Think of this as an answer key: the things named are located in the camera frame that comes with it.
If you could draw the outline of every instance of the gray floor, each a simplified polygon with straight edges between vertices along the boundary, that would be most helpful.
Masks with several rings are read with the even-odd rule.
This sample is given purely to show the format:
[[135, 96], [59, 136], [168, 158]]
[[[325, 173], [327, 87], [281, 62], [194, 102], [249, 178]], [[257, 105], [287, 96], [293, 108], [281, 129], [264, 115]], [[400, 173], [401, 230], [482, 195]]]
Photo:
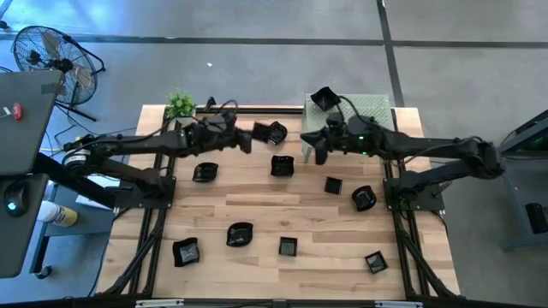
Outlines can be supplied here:
[[[548, 2], [541, 0], [385, 0], [385, 5], [394, 39], [548, 39]], [[3, 20], [15, 30], [40, 24], [87, 34], [382, 38], [372, 0], [14, 0]], [[16, 68], [10, 44], [0, 41], [0, 65]], [[98, 123], [81, 121], [98, 133], [134, 127], [142, 104], [164, 104], [165, 95], [176, 87], [190, 92], [198, 103], [214, 96], [235, 98], [241, 104], [302, 104], [305, 93], [321, 86], [336, 92], [388, 94], [392, 100], [384, 47], [85, 46], [101, 56], [108, 68], [99, 76], [93, 99], [81, 108], [99, 117]], [[396, 48], [395, 53], [405, 105], [419, 108], [427, 136], [474, 134], [498, 143], [546, 109], [548, 50]], [[68, 125], [66, 116], [55, 111], [48, 131], [53, 135]], [[82, 134], [82, 129], [74, 129], [60, 141]], [[444, 193], [462, 294], [470, 299], [547, 306], [548, 251], [503, 253], [498, 247], [501, 240], [515, 236], [508, 198], [501, 180], [460, 180]], [[39, 281], [27, 274], [27, 260], [20, 276], [0, 281], [0, 302], [86, 296], [105, 239], [106, 235], [55, 239], [46, 255], [55, 274]], [[30, 287], [40, 292], [26, 293]]]

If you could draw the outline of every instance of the fan guard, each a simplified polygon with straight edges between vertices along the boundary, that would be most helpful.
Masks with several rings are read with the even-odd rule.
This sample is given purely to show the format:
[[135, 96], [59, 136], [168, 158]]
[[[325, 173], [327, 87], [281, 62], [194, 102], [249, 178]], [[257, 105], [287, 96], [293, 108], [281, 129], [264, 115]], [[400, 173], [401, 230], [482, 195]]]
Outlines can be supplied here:
[[98, 71], [91, 53], [65, 33], [50, 27], [25, 27], [15, 36], [12, 51], [21, 71], [58, 69], [64, 73], [66, 91], [57, 95], [59, 103], [83, 104], [97, 90]]

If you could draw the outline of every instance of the wooden tabletop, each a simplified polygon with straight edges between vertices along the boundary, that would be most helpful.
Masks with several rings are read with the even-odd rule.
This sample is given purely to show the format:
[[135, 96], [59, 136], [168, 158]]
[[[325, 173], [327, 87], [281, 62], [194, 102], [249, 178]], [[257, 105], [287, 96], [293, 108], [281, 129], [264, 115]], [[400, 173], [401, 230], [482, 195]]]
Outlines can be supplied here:
[[[161, 126], [163, 105], [144, 105], [137, 134]], [[401, 131], [423, 136], [419, 112], [396, 108]], [[236, 125], [251, 129], [254, 121], [279, 121], [289, 131], [280, 146], [253, 142], [251, 154], [227, 149], [176, 161], [174, 206], [168, 211], [158, 260], [154, 297], [238, 299], [403, 299], [402, 273], [394, 223], [386, 210], [378, 158], [332, 153], [324, 166], [303, 163], [300, 115], [238, 115]], [[272, 155], [295, 157], [291, 178], [270, 175]], [[130, 164], [152, 166], [153, 155], [133, 155]], [[219, 165], [213, 183], [192, 182], [198, 163]], [[428, 159], [413, 160], [408, 169], [429, 169]], [[324, 192], [325, 177], [342, 180], [342, 194]], [[350, 201], [358, 187], [370, 185], [378, 202], [355, 212]], [[143, 210], [132, 209], [116, 220], [98, 280], [98, 292], [110, 287], [135, 254]], [[423, 254], [447, 287], [458, 293], [444, 226], [430, 212], [417, 212]], [[253, 223], [253, 241], [226, 246], [234, 222]], [[281, 236], [298, 239], [297, 257], [278, 256]], [[174, 241], [197, 237], [201, 260], [174, 267]], [[381, 251], [389, 268], [373, 275], [364, 257]], [[141, 272], [143, 288], [148, 259]], [[414, 287], [416, 266], [410, 261]]]

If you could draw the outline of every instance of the green plant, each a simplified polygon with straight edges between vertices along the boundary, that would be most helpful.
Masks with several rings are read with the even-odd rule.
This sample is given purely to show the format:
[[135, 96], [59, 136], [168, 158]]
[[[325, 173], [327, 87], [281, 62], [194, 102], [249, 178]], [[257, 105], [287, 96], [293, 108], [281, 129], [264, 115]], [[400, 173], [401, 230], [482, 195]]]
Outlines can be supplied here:
[[192, 102], [192, 97], [188, 93], [181, 94], [178, 90], [168, 95], [170, 106], [168, 107], [168, 117], [192, 116], [196, 110], [196, 104]]

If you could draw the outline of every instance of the potted plant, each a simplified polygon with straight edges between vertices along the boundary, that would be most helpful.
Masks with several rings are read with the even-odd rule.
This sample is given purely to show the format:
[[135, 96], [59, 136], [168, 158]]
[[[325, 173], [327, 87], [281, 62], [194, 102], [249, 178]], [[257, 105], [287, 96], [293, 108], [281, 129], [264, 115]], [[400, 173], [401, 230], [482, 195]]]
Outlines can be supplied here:
[[176, 118], [183, 126], [193, 122], [196, 116], [196, 104], [188, 93], [181, 94], [178, 90], [168, 95], [170, 106], [168, 107], [168, 118]]

